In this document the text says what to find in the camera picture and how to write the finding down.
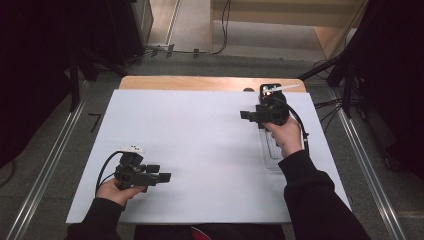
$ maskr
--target human arm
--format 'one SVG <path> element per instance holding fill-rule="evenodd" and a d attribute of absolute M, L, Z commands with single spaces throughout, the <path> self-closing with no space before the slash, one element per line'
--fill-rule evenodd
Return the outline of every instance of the human arm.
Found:
<path fill-rule="evenodd" d="M 334 192 L 327 173 L 315 168 L 301 150 L 298 123 L 289 118 L 283 126 L 265 123 L 285 157 L 279 163 L 287 186 L 284 198 L 296 239 L 369 239 L 355 215 Z"/>
<path fill-rule="evenodd" d="M 67 239 L 120 239 L 116 225 L 125 203 L 143 191 L 134 186 L 119 190 L 119 181 L 113 178 L 103 183 L 93 199 L 90 209 L 81 223 L 68 227 Z"/>

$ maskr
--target wooden edge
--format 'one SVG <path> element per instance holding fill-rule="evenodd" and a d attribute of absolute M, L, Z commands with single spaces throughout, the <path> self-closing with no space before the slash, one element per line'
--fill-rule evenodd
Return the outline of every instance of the wooden edge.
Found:
<path fill-rule="evenodd" d="M 368 0 L 363 0 L 357 11 L 340 19 L 338 27 L 314 27 L 315 34 L 327 59 L 333 58 L 353 26 L 362 19 Z"/>
<path fill-rule="evenodd" d="M 257 92 L 264 83 L 298 85 L 283 91 L 306 92 L 305 84 L 300 79 L 198 76 L 126 76 L 122 79 L 119 89 L 243 91 L 245 88 L 251 88 Z"/>

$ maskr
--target hand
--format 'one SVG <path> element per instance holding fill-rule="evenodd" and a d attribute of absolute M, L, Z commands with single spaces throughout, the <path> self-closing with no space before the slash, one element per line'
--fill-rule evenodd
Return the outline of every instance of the hand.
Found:
<path fill-rule="evenodd" d="M 105 198 L 124 206 L 135 195 L 144 190 L 144 187 L 134 186 L 125 190 L 118 189 L 119 181 L 116 178 L 104 182 L 96 193 L 96 198 Z"/>
<path fill-rule="evenodd" d="M 263 125 L 272 132 L 272 136 L 281 148 L 281 154 L 284 158 L 302 150 L 300 125 L 293 118 L 289 117 L 283 126 L 278 126 L 273 123 L 263 123 Z"/>

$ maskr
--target white board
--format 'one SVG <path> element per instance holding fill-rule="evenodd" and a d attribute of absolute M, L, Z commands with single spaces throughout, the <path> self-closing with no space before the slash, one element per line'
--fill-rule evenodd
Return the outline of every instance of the white board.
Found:
<path fill-rule="evenodd" d="M 329 174 L 349 206 L 310 95 L 285 95 L 310 134 L 315 166 Z M 144 164 L 160 164 L 172 177 L 131 199 L 120 222 L 290 222 L 284 175 L 266 169 L 257 124 L 240 118 L 257 101 L 252 92 L 115 90 L 66 222 L 83 220 L 105 160 L 118 147 L 134 144 L 145 149 Z M 114 172 L 119 158 L 104 176 Z"/>

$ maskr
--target white surface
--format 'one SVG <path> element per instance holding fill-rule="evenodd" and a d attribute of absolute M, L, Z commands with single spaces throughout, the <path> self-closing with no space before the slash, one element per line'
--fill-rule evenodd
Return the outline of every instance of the white surface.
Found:
<path fill-rule="evenodd" d="M 285 95 L 310 133 L 315 166 L 349 206 L 309 94 Z M 257 124 L 240 118 L 257 99 L 254 92 L 115 90 L 66 222 L 84 218 L 109 155 L 134 144 L 145 149 L 144 164 L 160 164 L 172 177 L 130 200 L 120 222 L 290 222 L 284 175 L 265 168 Z"/>

